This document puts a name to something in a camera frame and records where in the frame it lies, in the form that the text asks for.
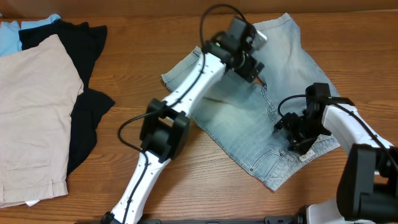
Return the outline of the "light blue denim shorts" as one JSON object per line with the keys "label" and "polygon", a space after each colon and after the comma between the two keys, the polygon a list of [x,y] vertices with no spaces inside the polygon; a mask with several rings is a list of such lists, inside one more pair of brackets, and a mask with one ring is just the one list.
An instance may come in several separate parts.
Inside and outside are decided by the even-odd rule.
{"label": "light blue denim shorts", "polygon": [[246,172],[277,190],[305,164],[339,144],[321,135],[305,155],[288,149],[285,131],[275,133],[282,113],[301,113],[305,89],[329,79],[301,46],[300,28],[289,14],[258,22],[267,43],[254,56],[264,64],[260,83],[228,72],[197,104],[192,120]]}

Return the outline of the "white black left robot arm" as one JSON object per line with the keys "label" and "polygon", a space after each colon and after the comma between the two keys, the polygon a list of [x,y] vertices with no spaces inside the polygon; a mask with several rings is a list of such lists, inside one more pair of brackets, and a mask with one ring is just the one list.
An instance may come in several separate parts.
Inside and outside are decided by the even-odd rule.
{"label": "white black left robot arm", "polygon": [[227,31],[203,43],[199,59],[184,81],[163,100],[153,99],[140,133],[139,160],[120,201],[101,218],[101,223],[138,223],[144,205],[160,173],[175,159],[188,138],[190,117],[205,93],[228,70],[253,81],[263,69],[252,53],[267,37],[245,19],[234,18]]}

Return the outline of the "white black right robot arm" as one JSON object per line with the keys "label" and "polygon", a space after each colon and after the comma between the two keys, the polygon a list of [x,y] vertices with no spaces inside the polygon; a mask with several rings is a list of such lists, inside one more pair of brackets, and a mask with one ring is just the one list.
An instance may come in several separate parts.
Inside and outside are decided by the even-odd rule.
{"label": "white black right robot arm", "polygon": [[345,150],[345,164],[336,197],[302,207],[278,223],[397,222],[397,148],[360,117],[348,98],[334,97],[328,84],[314,83],[303,98],[302,115],[286,113],[274,131],[287,131],[288,149],[309,152],[321,135],[333,135]]}

